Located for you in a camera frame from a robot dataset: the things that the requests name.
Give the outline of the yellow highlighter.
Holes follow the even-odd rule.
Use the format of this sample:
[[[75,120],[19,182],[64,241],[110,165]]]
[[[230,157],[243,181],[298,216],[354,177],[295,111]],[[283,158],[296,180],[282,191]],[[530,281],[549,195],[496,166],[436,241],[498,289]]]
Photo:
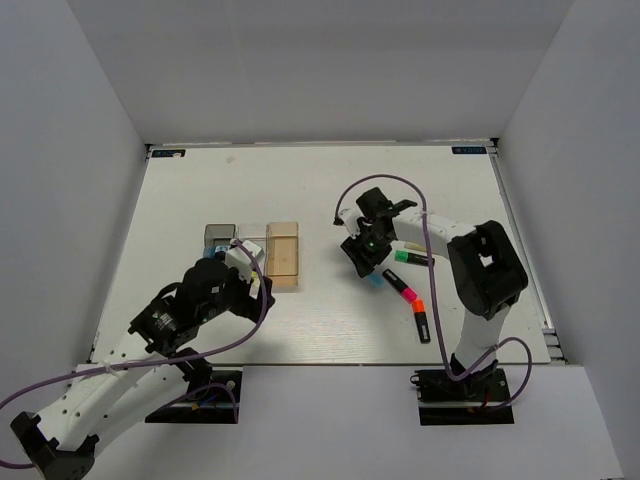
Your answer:
[[[261,282],[258,274],[253,271],[251,276],[251,288],[250,288],[250,296],[254,299],[258,297],[260,292]]]

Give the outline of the light blue marker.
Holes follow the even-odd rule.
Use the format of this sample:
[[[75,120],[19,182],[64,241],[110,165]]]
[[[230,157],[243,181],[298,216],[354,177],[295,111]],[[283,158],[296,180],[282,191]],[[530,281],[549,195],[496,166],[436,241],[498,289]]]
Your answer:
[[[366,277],[366,279],[370,282],[370,284],[372,286],[374,286],[375,288],[383,288],[385,285],[385,280],[384,278],[377,274],[377,273],[371,273],[370,275],[368,275]]]

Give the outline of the cream highlighter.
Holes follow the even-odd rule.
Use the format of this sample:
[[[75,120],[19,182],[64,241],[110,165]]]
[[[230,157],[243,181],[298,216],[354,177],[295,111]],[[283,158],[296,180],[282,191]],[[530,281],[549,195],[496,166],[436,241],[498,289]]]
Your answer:
[[[422,245],[413,243],[413,242],[405,242],[403,244],[403,246],[406,249],[412,250],[412,251],[418,251],[418,252],[426,252],[426,248]]]

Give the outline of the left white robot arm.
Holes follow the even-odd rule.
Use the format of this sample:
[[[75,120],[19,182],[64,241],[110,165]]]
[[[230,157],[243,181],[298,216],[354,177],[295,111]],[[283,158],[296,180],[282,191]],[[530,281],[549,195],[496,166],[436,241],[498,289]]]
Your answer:
[[[115,438],[150,414],[183,401],[193,408],[237,397],[214,376],[206,354],[189,347],[200,328],[231,313],[259,327],[275,300],[255,258],[231,250],[198,260],[179,282],[163,287],[94,368],[71,374],[73,385],[10,428],[44,479],[82,479]]]

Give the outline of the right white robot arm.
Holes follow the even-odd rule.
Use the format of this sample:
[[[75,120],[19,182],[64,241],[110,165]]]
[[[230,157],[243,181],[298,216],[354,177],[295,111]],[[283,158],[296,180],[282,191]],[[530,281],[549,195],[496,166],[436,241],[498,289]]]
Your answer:
[[[496,221],[469,225],[438,216],[425,205],[389,200],[375,187],[356,200],[355,209],[335,209],[334,223],[348,232],[341,249],[359,277],[372,274],[392,253],[396,241],[426,250],[431,306],[441,351],[445,350],[437,311],[435,256],[449,262],[464,307],[455,351],[442,355],[453,390],[472,399],[484,391],[497,367],[499,337],[506,316],[528,286],[526,271],[503,226]]]

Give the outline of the pink highlighter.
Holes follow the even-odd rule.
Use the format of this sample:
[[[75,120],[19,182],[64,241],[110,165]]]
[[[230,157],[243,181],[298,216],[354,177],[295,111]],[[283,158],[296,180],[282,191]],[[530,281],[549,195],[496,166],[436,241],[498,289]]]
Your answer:
[[[418,298],[416,292],[392,270],[384,270],[382,272],[382,277],[409,304],[411,304]]]

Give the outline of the blue stationery block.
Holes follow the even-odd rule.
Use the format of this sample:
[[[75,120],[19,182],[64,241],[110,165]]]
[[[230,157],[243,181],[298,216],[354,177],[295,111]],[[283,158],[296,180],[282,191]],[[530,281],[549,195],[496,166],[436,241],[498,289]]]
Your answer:
[[[215,258],[218,254],[225,254],[229,249],[229,244],[206,246],[203,250],[203,257]]]

